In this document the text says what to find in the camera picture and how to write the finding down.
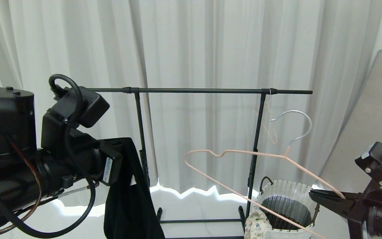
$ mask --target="white woven basket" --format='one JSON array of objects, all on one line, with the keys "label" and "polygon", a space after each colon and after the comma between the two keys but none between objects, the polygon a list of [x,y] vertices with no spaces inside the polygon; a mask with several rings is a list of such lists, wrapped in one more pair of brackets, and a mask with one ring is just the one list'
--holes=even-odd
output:
[{"label": "white woven basket", "polygon": [[[302,224],[303,222],[297,220],[297,217],[299,217],[297,215],[301,215],[302,208],[306,207],[309,211],[308,212],[306,209],[304,209],[307,214],[306,224],[308,224],[307,219],[309,218],[308,214],[310,214],[310,224],[306,226],[306,228],[312,228],[314,226],[314,221],[316,219],[319,206],[309,196],[311,187],[302,183],[288,182],[283,180],[274,180],[272,182],[272,184],[269,183],[262,189],[263,193],[258,196],[256,202],[269,208],[270,210],[273,210],[276,213],[280,213],[286,217],[295,218],[299,224]],[[266,239],[309,239],[310,237],[311,234],[303,229],[271,229],[266,232],[265,236]]]}]

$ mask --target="white curtain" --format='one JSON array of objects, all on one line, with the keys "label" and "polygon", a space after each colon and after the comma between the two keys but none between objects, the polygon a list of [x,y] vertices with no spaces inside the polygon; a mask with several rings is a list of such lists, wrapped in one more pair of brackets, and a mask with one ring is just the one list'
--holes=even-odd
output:
[{"label": "white curtain", "polygon": [[[365,79],[381,14],[376,0],[0,1],[0,86],[35,93],[37,129],[54,104],[47,79],[55,73],[89,88],[313,90],[267,103],[274,118],[295,109],[312,118],[311,134],[289,157],[319,174]],[[110,110],[83,130],[95,138],[131,137],[141,148],[133,95],[102,95]],[[152,186],[159,179],[179,192],[208,189],[213,183],[183,163],[187,151],[253,148],[259,95],[141,98]],[[262,128],[260,152],[282,154],[307,127],[299,114],[269,119],[265,106],[263,122],[272,136],[275,127],[278,144]],[[190,160],[245,193],[250,158],[200,153]],[[259,157],[255,189],[263,176],[313,182],[286,162]]]}]

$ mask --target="laundry basket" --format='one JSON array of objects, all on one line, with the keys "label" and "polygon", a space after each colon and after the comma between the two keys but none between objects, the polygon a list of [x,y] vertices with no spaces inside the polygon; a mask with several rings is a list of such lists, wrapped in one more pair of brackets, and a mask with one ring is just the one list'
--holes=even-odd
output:
[{"label": "laundry basket", "polygon": [[[302,183],[267,179],[270,183],[261,189],[256,202],[308,229],[312,228],[319,211],[319,204],[309,196],[311,187]],[[272,225],[272,229],[266,232],[265,239],[309,239],[311,237],[311,233],[261,210]]]}]

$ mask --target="beige board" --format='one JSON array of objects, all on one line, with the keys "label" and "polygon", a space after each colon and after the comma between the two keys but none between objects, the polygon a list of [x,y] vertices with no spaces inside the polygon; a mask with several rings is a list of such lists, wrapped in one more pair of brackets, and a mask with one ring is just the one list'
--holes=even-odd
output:
[{"label": "beige board", "polygon": [[343,192],[363,191],[370,177],[354,160],[376,141],[382,142],[382,50],[376,56],[321,178]]}]

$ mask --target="white floor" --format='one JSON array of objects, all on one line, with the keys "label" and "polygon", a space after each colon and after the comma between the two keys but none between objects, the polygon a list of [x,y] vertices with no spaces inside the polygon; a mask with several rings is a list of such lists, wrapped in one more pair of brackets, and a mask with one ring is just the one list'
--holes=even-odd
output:
[{"label": "white floor", "polygon": [[[103,239],[104,200],[107,187],[97,188],[97,203],[90,216],[75,230],[59,237],[61,239]],[[157,210],[163,208],[162,220],[238,218],[238,206],[246,202],[235,195],[218,195],[216,188],[208,192],[189,190],[181,195],[170,189],[152,188],[153,203]],[[79,192],[38,208],[26,222],[31,227],[45,231],[61,230],[73,223],[84,210],[89,192]],[[166,238],[201,236],[242,236],[239,222],[163,224]],[[328,239],[348,239],[346,222],[339,216],[322,208],[315,231]],[[15,229],[0,239],[30,239],[32,237]]]}]

